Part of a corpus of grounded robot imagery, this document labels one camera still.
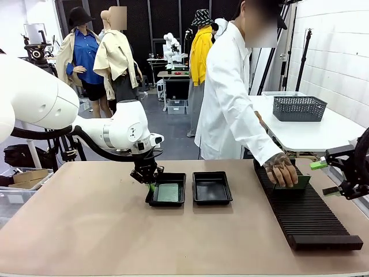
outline black bag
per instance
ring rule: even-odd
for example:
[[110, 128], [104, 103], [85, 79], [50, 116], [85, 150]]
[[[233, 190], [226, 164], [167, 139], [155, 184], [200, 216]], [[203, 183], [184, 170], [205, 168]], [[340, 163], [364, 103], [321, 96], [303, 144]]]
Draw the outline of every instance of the black bag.
[[[52, 155], [36, 147], [43, 169], [52, 169]], [[11, 145], [4, 149], [5, 162], [13, 167], [35, 168], [31, 152], [27, 144]]]

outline hand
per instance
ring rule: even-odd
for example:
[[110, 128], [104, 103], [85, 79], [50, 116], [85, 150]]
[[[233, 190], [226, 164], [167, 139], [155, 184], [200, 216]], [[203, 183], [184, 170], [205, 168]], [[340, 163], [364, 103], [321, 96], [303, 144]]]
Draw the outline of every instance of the hand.
[[78, 65], [78, 66], [75, 66], [73, 68], [73, 72], [76, 72], [76, 73], [85, 73], [87, 71], [87, 69], [85, 69], [83, 66], [81, 65]]
[[296, 169], [285, 153], [274, 155], [265, 162], [264, 167], [273, 184], [277, 184], [273, 172], [278, 179], [278, 183], [282, 187], [286, 187], [287, 183], [287, 187], [292, 188], [293, 185], [297, 185], [299, 182]]

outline white wall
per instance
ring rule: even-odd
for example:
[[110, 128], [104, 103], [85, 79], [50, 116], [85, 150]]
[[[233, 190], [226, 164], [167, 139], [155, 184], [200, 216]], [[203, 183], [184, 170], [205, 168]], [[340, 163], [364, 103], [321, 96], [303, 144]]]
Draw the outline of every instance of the white wall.
[[47, 40], [62, 41], [53, 0], [0, 0], [0, 48], [9, 55], [26, 57], [21, 34], [24, 24], [43, 23]]
[[0, 0], [0, 48], [9, 55], [27, 56], [24, 27], [27, 23], [24, 0]]
[[299, 4], [288, 90], [294, 91], [305, 31], [313, 29], [300, 91], [369, 127], [369, 0]]

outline black shorts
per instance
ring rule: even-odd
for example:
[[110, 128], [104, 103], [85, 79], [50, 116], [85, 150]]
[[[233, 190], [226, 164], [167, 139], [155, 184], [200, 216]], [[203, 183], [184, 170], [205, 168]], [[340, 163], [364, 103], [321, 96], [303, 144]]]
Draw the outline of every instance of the black shorts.
[[88, 99], [90, 99], [90, 101], [97, 101], [104, 95], [106, 95], [104, 83], [93, 85], [86, 83], [84, 80], [81, 81], [83, 89], [86, 91]]

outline gray basket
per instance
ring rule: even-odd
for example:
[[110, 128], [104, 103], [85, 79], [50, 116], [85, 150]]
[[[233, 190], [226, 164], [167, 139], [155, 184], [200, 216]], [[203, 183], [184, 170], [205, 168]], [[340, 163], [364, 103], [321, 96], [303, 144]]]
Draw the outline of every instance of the gray basket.
[[320, 122], [327, 103], [312, 96], [274, 97], [273, 114], [280, 121]]

